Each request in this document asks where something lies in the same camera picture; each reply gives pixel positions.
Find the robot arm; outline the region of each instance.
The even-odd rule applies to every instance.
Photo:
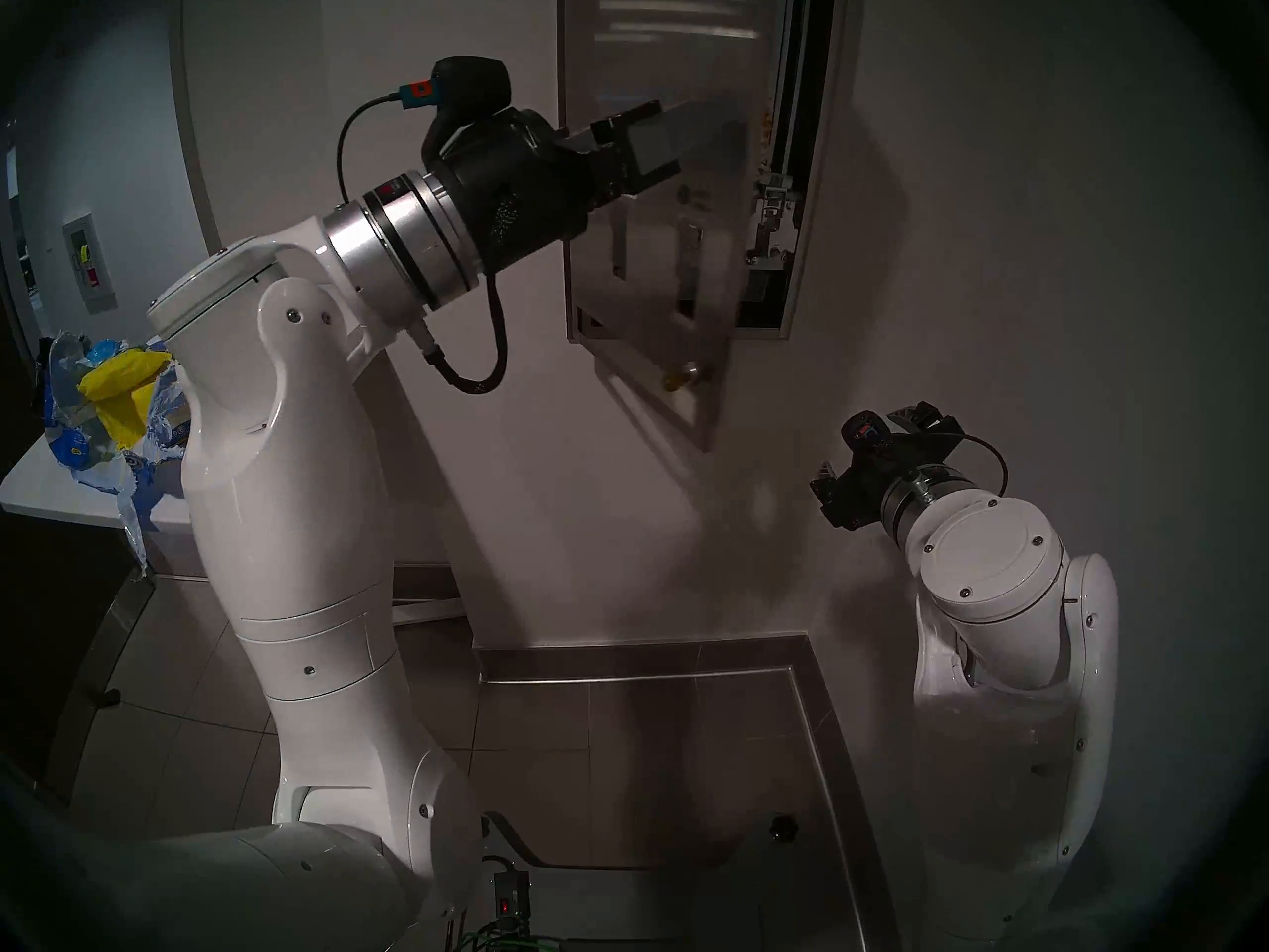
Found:
[[[1036,505],[1004,498],[990,443],[929,402],[859,413],[850,468],[811,484],[825,517],[881,522],[916,578],[916,798],[924,948],[990,947],[1039,914],[1101,801],[1118,649],[1114,576],[1072,559]],[[964,439],[999,493],[945,463]]]
[[[410,703],[392,635],[387,491],[353,378],[406,331],[450,383],[491,388],[501,369],[458,378],[425,315],[483,274],[501,359],[495,274],[673,176],[675,156],[716,126],[698,107],[648,102],[570,136],[510,108],[505,69],[482,58],[442,61],[407,89],[438,104],[426,173],[237,242],[148,316],[190,401],[183,485],[199,553],[278,729],[273,821],[381,840],[405,906],[426,918],[466,900],[481,826],[466,779]],[[284,250],[312,256],[330,287],[288,277]]]

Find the tile floor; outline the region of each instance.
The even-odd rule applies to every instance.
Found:
[[[717,864],[773,811],[831,838],[787,671],[478,683],[466,621],[396,631],[419,718],[542,861]],[[160,579],[98,712],[71,817],[138,839],[266,823],[278,737],[211,586]]]

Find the white wall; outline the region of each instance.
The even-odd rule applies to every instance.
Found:
[[[168,0],[75,6],[25,76],[16,119],[22,217],[55,329],[145,340],[150,301],[207,258],[168,62]],[[91,212],[117,310],[90,315],[62,225]]]
[[[555,114],[555,0],[250,1],[211,0],[198,62],[187,47],[213,211],[236,211],[244,234],[278,223],[235,208],[246,193],[283,223],[332,204],[343,116],[437,57],[500,56],[518,104]],[[236,25],[261,25],[230,30],[230,3]],[[412,24],[385,24],[411,9]],[[496,395],[462,396],[412,345],[392,348],[430,444],[426,490],[486,645],[810,630],[906,918],[920,872],[902,567],[876,529],[830,529],[806,484],[845,459],[836,430],[858,409],[954,411],[1075,551],[1115,567],[1115,750],[1058,905],[1131,925],[1265,743],[1250,543],[1265,508],[1265,155],[1154,0],[865,0],[851,63],[793,336],[737,345],[714,451],[697,454],[567,344],[553,248],[500,278]],[[211,117],[197,67],[218,89]],[[416,165],[425,122],[369,113],[349,138],[354,189]],[[212,127],[232,152],[208,150]],[[483,298],[434,331],[462,371],[489,368]],[[995,482],[970,447],[956,459]]]

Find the stainless steel trim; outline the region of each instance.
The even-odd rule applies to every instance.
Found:
[[[811,182],[806,189],[806,201],[802,206],[802,231],[798,236],[797,251],[793,253],[793,272],[789,275],[784,317],[780,320],[780,338],[788,338],[793,330],[793,315],[797,312],[798,294],[802,291],[802,277],[806,273],[806,254],[811,249],[811,234],[816,223],[815,209],[820,201],[825,156],[829,152],[829,126],[832,119],[834,103],[839,96],[849,102],[854,88],[855,63],[859,57],[859,38],[863,32],[863,1],[834,0],[832,36],[829,38],[829,66],[824,71],[824,96],[820,104],[820,124],[815,132]],[[843,80],[843,75],[848,75],[848,77]]]
[[[198,159],[198,141],[194,137],[194,114],[189,105],[189,74],[185,69],[185,0],[171,0],[168,11],[168,61],[171,67],[171,99],[176,113],[176,137],[185,160],[185,178],[189,195],[194,202],[194,216],[203,235],[207,254],[223,251],[221,232],[216,227],[212,201],[207,194],[207,180]]]
[[[900,550],[907,545],[907,533],[916,517],[939,498],[977,487],[956,467],[925,463],[910,480],[896,479],[881,499],[881,523]]]
[[[463,216],[454,206],[454,199],[435,174],[424,175],[418,170],[410,170],[406,176],[419,192],[428,213],[431,215],[433,222],[449,242],[449,248],[458,256],[459,269],[467,281],[467,288],[475,289],[477,275],[485,272],[485,264],[481,261],[480,251],[476,250],[476,242],[467,231],[467,222],[463,221]]]
[[[383,204],[383,215],[428,283],[428,305],[439,310],[471,289],[462,265],[424,206],[426,190],[410,190]]]
[[[423,310],[423,294],[415,293],[410,277],[360,202],[336,207],[322,218],[322,227],[367,306],[388,326],[411,324]]]
[[[758,671],[792,671],[792,665],[766,665],[758,669],[704,669],[703,671],[664,671],[651,675],[602,675],[595,679],[481,679],[482,685],[576,685],[580,683],[656,682],[659,679],[712,679],[723,675],[750,675]]]
[[[797,53],[794,58],[797,61],[797,79],[793,81],[793,104],[789,108],[789,128],[788,135],[784,137],[784,155],[780,157],[780,165],[777,168],[779,170],[788,169],[789,150],[793,145],[793,129],[797,126],[797,102],[802,95],[802,72],[806,70],[806,61],[803,60],[806,55],[806,39],[807,39],[807,23],[811,19],[811,0],[806,0],[802,6],[802,33],[797,48],[787,48],[787,53]]]

